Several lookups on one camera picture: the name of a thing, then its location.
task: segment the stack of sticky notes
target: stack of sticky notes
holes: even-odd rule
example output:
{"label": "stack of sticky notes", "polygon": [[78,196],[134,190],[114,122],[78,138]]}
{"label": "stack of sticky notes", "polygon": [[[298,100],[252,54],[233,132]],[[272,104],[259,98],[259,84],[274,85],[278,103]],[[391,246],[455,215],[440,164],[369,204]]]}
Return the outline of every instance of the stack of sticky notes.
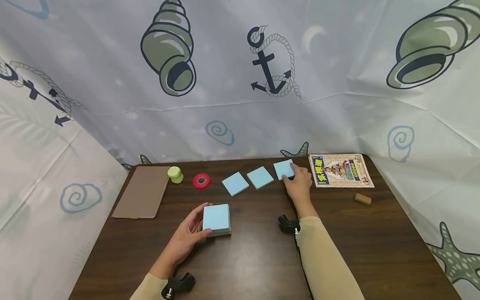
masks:
{"label": "stack of sticky notes", "polygon": [[253,170],[247,174],[247,177],[257,190],[273,182],[273,177],[270,175],[270,173],[268,173],[265,167],[260,167],[256,170]]}
{"label": "stack of sticky notes", "polygon": [[210,237],[231,234],[230,208],[228,204],[204,207],[204,224],[202,230],[210,228],[213,232]]}
{"label": "stack of sticky notes", "polygon": [[279,163],[273,164],[278,180],[282,180],[282,175],[286,175],[288,178],[293,177],[295,175],[292,167],[290,166],[291,163],[293,163],[293,161],[289,159],[289,160],[285,160],[285,161],[281,161]]}
{"label": "stack of sticky notes", "polygon": [[248,182],[243,178],[240,172],[222,180],[222,183],[232,197],[249,187]]}

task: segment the brown table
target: brown table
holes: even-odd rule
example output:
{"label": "brown table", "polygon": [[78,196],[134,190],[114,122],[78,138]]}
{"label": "brown table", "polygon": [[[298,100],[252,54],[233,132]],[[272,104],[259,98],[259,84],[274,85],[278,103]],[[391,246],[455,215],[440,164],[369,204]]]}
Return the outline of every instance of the brown table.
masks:
{"label": "brown table", "polygon": [[[237,171],[246,178],[260,166],[275,174],[273,163],[282,160],[174,164],[185,179],[168,183],[156,218],[107,219],[70,299],[129,299],[178,224],[206,201],[229,203],[232,234],[209,239],[179,267],[177,277],[190,272],[196,284],[176,299],[311,299],[294,237],[277,225],[282,214],[295,218],[283,183],[275,180],[258,191],[251,185],[233,198],[221,183]],[[365,299],[460,300],[375,165],[365,160],[374,189],[312,187],[312,202]],[[310,169],[305,157],[293,161]],[[198,173],[210,175],[208,188],[194,188]],[[353,201],[357,192],[371,197],[372,205]]]}

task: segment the green glue stick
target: green glue stick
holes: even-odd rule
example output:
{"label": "green glue stick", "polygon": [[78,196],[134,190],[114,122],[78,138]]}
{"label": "green glue stick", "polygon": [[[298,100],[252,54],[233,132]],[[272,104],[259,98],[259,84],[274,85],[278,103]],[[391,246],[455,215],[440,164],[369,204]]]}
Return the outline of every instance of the green glue stick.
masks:
{"label": "green glue stick", "polygon": [[181,173],[179,167],[171,167],[168,169],[167,174],[173,183],[181,183],[183,181],[183,174]]}

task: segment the red tape roll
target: red tape roll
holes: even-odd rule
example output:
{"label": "red tape roll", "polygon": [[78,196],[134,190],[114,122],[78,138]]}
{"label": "red tape roll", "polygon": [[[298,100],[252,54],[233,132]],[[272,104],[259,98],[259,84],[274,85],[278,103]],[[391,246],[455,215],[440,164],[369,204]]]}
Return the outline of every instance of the red tape roll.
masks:
{"label": "red tape roll", "polygon": [[193,178],[193,186],[197,189],[204,189],[210,184],[210,176],[206,173],[197,174]]}

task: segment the brown tablet case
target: brown tablet case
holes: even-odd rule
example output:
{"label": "brown tablet case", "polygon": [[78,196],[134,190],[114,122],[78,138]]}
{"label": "brown tablet case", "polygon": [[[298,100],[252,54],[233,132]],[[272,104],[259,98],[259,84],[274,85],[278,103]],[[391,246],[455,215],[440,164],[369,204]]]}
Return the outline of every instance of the brown tablet case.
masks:
{"label": "brown tablet case", "polygon": [[137,166],[132,172],[113,218],[154,218],[168,183],[170,167]]}

